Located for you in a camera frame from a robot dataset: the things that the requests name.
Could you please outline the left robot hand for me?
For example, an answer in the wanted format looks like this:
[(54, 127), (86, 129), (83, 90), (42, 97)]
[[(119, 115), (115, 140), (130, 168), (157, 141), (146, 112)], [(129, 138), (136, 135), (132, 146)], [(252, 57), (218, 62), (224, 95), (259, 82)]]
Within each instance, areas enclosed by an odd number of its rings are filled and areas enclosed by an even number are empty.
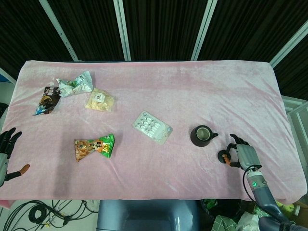
[(17, 139), (22, 132), (15, 133), (16, 128), (12, 128), (0, 134), (0, 187), (6, 181), (20, 177), (30, 168), (30, 164), (24, 165), (19, 171), (8, 173), (8, 165)]

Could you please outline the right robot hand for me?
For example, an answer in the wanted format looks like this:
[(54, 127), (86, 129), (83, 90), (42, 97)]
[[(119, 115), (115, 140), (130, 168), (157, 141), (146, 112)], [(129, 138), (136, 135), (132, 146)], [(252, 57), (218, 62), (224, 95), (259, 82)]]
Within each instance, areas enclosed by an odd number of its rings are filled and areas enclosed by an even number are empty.
[[(262, 165), (254, 147), (235, 134), (230, 134), (230, 136), (234, 139), (235, 143), (229, 143), (226, 150), (221, 150), (219, 152), (219, 155), (222, 158), (222, 163), (227, 164), (230, 167), (241, 168), (244, 171), (249, 169), (260, 169)], [(231, 161), (231, 149), (236, 151), (237, 162)]]

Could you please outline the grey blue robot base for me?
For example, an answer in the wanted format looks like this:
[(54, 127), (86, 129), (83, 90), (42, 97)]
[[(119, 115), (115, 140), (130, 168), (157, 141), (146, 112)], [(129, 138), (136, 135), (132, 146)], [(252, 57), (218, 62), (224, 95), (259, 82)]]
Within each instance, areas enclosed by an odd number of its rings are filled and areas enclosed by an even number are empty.
[(200, 231), (194, 200), (101, 200), (96, 231)]

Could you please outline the black cup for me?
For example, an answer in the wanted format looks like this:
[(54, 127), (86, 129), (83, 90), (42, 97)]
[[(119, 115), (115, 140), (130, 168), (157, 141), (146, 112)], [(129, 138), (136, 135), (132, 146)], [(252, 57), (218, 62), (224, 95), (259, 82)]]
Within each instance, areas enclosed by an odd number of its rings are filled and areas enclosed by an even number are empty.
[(198, 147), (205, 147), (210, 144), (211, 140), (218, 136), (206, 125), (195, 127), (190, 133), (192, 143)]

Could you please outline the black trash bag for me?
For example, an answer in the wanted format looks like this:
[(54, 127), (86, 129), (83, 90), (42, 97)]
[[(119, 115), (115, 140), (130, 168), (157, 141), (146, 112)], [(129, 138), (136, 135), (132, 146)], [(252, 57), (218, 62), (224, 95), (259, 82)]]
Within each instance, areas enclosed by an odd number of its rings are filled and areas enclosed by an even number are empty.
[(241, 199), (202, 199), (199, 203), (211, 220), (221, 215), (236, 222), (251, 205), (251, 202)]

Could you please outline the green snack packet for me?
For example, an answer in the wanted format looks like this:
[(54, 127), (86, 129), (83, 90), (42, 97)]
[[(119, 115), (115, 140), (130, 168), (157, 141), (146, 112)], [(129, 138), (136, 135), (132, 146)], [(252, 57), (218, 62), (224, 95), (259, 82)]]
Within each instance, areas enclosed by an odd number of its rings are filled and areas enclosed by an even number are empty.
[(253, 214), (257, 215), (258, 218), (267, 217), (268, 216), (268, 214), (266, 212), (264, 212), (261, 208), (259, 208), (257, 205), (254, 206)]

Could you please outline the brown snack bag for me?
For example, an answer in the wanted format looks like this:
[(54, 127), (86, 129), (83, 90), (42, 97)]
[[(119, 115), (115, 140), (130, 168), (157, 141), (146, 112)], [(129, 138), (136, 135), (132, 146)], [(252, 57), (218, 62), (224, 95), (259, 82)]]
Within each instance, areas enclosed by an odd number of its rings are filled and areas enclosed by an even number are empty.
[(34, 112), (34, 116), (50, 114), (60, 100), (58, 87), (45, 87), (43, 96)]

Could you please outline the white metal rack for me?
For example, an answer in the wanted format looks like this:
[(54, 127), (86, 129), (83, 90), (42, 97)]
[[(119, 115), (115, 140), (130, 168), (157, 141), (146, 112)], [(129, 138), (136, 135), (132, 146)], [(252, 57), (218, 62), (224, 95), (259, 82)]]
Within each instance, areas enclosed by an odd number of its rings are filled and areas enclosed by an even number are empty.
[(282, 96), (294, 140), (308, 149), (308, 101)]

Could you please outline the white plastic bag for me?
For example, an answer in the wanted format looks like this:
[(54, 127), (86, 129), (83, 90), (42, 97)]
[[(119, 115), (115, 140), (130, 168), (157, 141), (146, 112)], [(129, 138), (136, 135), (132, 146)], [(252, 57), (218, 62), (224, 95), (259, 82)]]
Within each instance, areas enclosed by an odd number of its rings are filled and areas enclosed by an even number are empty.
[(236, 231), (260, 231), (258, 221), (257, 215), (244, 212), (237, 223)]

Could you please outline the blue white board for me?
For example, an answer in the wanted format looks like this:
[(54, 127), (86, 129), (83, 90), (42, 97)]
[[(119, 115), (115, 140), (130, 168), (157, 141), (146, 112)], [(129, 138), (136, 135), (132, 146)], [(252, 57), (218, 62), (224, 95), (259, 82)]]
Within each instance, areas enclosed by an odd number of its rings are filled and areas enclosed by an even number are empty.
[(0, 67), (0, 75), (2, 75), (4, 78), (6, 78), (8, 81), (13, 83), (14, 85), (16, 84), (16, 80), (11, 75), (9, 75), (5, 70), (3, 70), (1, 67)]

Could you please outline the orange green snack bag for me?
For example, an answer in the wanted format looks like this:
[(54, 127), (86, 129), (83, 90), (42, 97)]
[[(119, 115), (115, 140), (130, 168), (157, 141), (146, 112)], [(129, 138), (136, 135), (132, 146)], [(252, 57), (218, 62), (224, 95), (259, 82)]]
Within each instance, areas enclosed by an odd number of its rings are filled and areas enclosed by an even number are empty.
[(98, 152), (106, 158), (111, 158), (114, 144), (115, 137), (113, 133), (97, 139), (74, 140), (75, 159), (79, 162), (92, 152)]

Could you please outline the white crumpled snack bag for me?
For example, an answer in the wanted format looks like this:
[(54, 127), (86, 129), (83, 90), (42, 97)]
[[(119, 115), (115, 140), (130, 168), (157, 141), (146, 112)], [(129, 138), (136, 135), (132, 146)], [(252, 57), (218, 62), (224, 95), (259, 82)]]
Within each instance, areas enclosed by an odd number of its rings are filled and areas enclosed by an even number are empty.
[(73, 80), (56, 79), (59, 85), (57, 92), (61, 97), (92, 92), (93, 81), (89, 71), (85, 71)]

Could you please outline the silver pill blister pack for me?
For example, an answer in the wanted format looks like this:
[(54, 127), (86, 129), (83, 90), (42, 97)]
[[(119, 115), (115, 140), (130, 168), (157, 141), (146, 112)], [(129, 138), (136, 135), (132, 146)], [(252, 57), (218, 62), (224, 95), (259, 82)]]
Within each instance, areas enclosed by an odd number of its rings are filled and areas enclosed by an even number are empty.
[(158, 144), (164, 144), (173, 131), (171, 126), (147, 111), (142, 111), (132, 126)]

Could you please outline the clear bag yellow snacks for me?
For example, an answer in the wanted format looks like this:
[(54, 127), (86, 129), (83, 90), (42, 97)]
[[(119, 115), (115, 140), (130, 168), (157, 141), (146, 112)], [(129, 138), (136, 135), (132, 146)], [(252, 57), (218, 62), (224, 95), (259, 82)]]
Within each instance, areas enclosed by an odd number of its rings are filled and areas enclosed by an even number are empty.
[(94, 88), (85, 105), (88, 109), (102, 112), (111, 112), (115, 104), (115, 98), (104, 90)]

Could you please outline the pink velvet table cloth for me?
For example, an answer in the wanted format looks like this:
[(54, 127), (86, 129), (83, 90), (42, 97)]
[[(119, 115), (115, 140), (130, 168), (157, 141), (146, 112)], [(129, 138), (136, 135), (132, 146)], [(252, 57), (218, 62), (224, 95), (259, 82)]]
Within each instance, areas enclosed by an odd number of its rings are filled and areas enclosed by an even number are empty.
[[(89, 93), (62, 98), (33, 115), (46, 86), (89, 71), (115, 97), (111, 112), (85, 107)], [(132, 124), (147, 111), (172, 127), (158, 144)], [(218, 136), (198, 147), (191, 131)], [(22, 132), (8, 171), (29, 170), (0, 187), (0, 200), (246, 199), (243, 171), (217, 159), (236, 134), (253, 146), (274, 197), (293, 203), (307, 192), (280, 90), (269, 63), (249, 61), (55, 63), (22, 67), (4, 130)], [(92, 152), (79, 162), (74, 140), (114, 134), (111, 158)]]

